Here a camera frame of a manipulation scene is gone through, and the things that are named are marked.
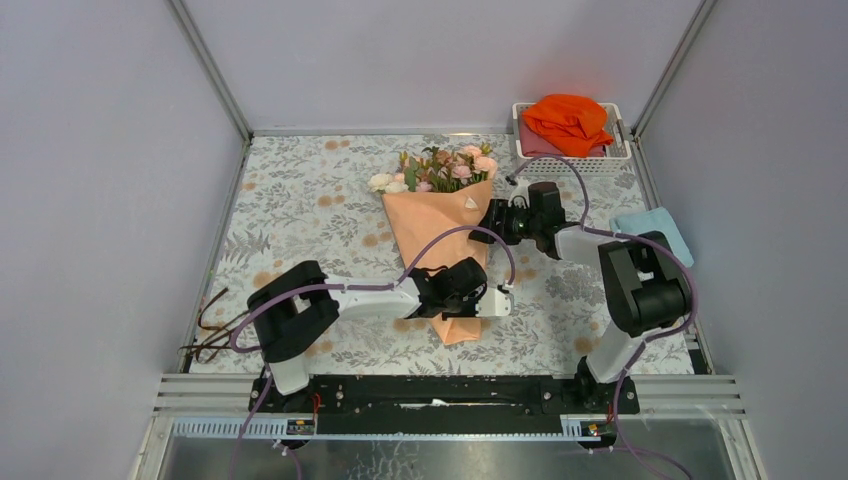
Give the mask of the brown kraft wrapping paper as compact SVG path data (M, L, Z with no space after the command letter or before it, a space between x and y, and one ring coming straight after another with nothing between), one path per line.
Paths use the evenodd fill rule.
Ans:
M467 228L483 220L492 194L490 180L452 193L384 193L382 202L403 264L417 269L451 268L472 258L485 270L488 246L470 240ZM465 229L447 233L460 226Z

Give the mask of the pink fake flower stem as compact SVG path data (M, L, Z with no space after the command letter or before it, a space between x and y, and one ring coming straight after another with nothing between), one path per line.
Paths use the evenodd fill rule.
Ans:
M461 147L457 153L457 159L462 160L462 165L468 171L462 180L468 180L471 183L492 180L498 170L498 163L493 157L493 147L486 142Z

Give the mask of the light blue towel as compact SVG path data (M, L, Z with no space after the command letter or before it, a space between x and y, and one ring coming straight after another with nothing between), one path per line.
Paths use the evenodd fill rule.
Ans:
M615 232L628 234L661 232L668 241L670 250L686 267L692 267L695 263L676 222L664 207L616 216L609 221L609 226Z

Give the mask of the pink fake flower bunch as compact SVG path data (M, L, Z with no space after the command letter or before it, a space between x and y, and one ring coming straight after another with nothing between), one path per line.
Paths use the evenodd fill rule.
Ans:
M436 146L424 148L420 155L402 151L398 154L399 181L411 192L453 193L473 183L473 159Z

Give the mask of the dark brown ribbon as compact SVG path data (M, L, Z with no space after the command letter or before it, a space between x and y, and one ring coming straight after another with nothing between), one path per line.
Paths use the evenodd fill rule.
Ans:
M207 322L206 313L213 309L216 304L229 293L230 289L224 287L209 298L204 297L195 317L195 334L190 343L178 348L183 360L182 371L187 372L190 366L208 364L215 360L220 353L231 349L229 341L232 338L237 324L247 316L248 311L243 310L233 318L221 321Z

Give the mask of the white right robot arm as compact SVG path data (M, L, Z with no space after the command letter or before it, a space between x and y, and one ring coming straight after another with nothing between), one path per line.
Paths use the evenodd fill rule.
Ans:
M599 270L611 323L599 346L582 361L575 402L597 412L613 398L613 382L631 369L645 344L696 311L685 265L665 235L594 229L567 219L553 182L521 183L508 199L493 199L470 239L492 244L534 242L538 251Z

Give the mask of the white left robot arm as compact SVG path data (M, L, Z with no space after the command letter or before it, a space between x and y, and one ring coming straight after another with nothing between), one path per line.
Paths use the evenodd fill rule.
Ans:
M451 267L411 268L398 280L327 275L317 261L308 260L254 292L246 305L274 381L272 398L285 410L296 411L310 397L305 352L334 323L505 316L512 300L488 284L483 267L472 257Z

